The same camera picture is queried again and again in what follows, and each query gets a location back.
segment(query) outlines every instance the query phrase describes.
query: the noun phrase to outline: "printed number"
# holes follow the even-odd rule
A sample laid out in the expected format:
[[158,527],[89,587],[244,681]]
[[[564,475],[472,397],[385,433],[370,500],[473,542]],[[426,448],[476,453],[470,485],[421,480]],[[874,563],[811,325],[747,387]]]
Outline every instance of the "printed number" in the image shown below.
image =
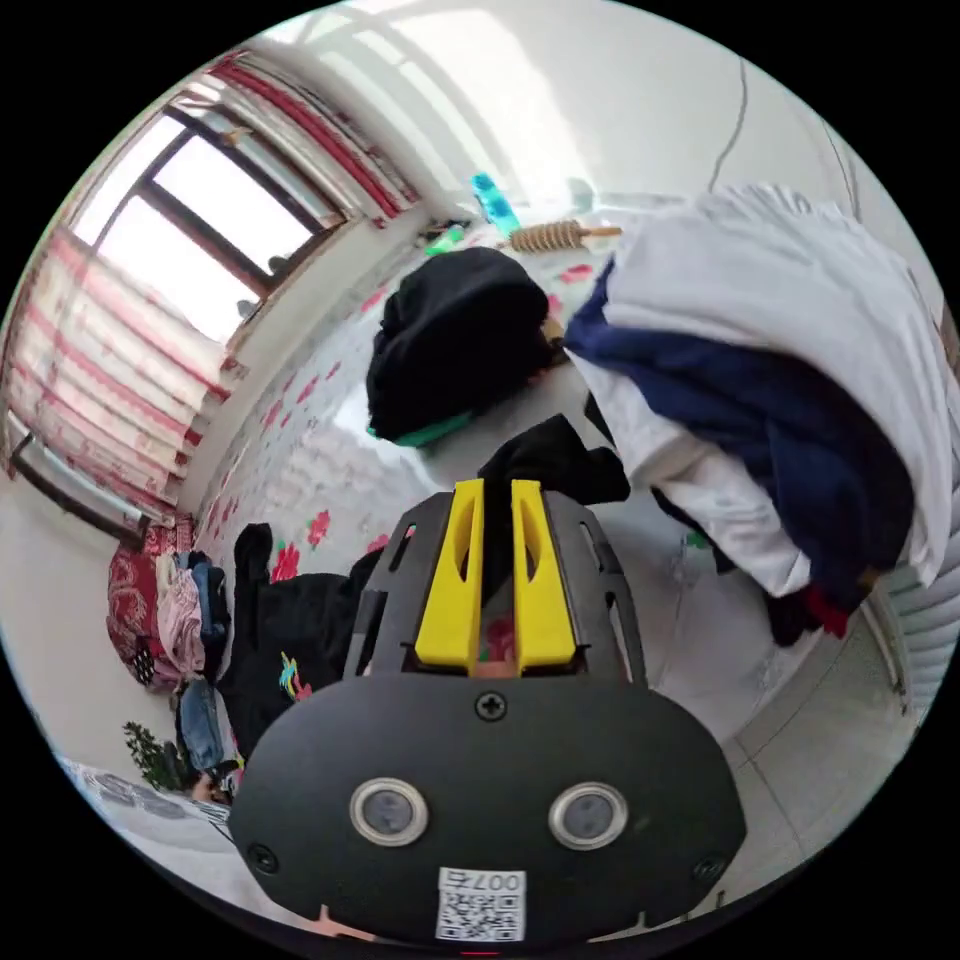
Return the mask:
[[473,881],[474,890],[492,890],[498,892],[500,890],[519,890],[520,889],[520,878],[517,876],[504,876],[502,873],[494,873],[489,877],[484,874],[479,874],[474,878]]

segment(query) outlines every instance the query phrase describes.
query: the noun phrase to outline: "window frame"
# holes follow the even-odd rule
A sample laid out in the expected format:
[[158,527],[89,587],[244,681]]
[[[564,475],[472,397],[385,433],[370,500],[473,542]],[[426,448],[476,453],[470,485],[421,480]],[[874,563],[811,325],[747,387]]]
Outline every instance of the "window frame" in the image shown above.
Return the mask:
[[[231,144],[226,136],[218,134],[203,123],[202,120],[192,116],[180,107],[168,104],[157,113],[157,118],[162,116],[170,117],[172,120],[176,120],[182,124],[184,129],[157,154],[123,195],[97,234],[97,238],[92,244],[92,249],[94,251],[100,249],[101,244],[110,230],[113,229],[118,218],[132,200],[140,199],[144,203],[149,204],[153,210],[169,221],[169,223],[186,236],[187,239],[209,254],[237,280],[249,287],[258,298],[257,309],[250,316],[239,319],[236,330],[234,330],[230,336],[230,342],[232,342],[241,330],[250,325],[264,302],[275,293],[312,254],[326,244],[333,234],[345,226],[349,218],[340,206],[326,192],[314,184],[311,178],[300,170],[290,158],[285,156],[283,152],[277,149],[267,138],[261,136],[257,131],[250,130],[250,127],[231,110],[224,108],[220,104],[211,104],[204,107],[204,109],[224,117],[233,124],[235,128],[242,128],[244,131],[243,136],[255,141],[258,147],[270,153],[280,166],[286,168],[297,179],[302,180],[307,188],[314,193],[320,204],[331,211],[331,217],[338,218],[337,222],[330,226],[324,226],[317,217],[307,210],[306,207],[275,180],[269,172]],[[156,182],[156,177],[160,171],[195,137],[210,144],[239,167],[243,173],[250,177],[258,186],[266,190],[284,210],[290,213],[310,232],[310,239],[286,258],[286,262],[277,273],[269,273],[263,270],[242,250],[224,237],[223,234]]]

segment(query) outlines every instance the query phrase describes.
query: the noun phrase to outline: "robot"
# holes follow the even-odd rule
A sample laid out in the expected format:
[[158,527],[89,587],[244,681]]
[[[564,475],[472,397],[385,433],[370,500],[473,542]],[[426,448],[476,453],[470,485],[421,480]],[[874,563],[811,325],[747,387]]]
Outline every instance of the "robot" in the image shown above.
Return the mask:
[[483,484],[401,518],[343,680],[248,759],[237,847],[288,910],[420,948],[528,953],[681,917],[746,836],[723,751],[648,689],[594,515],[534,481],[512,482],[505,534],[515,675],[478,675]]

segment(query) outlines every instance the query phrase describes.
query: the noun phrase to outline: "potted plant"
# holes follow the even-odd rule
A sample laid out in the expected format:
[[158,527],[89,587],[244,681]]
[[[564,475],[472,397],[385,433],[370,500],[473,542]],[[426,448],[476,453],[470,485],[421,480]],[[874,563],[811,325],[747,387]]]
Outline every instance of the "potted plant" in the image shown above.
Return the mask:
[[174,744],[158,743],[139,723],[125,723],[127,749],[143,779],[156,790],[183,790],[185,765]]

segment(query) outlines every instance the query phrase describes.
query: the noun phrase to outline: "radiator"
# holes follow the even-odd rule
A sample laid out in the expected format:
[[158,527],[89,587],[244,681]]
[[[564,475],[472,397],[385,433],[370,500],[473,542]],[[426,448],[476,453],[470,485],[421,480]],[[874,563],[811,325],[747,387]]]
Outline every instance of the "radiator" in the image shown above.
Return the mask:
[[943,567],[922,587],[909,567],[888,574],[867,601],[865,616],[888,658],[893,656],[904,706],[926,712],[960,637],[960,451],[953,453],[950,541]]

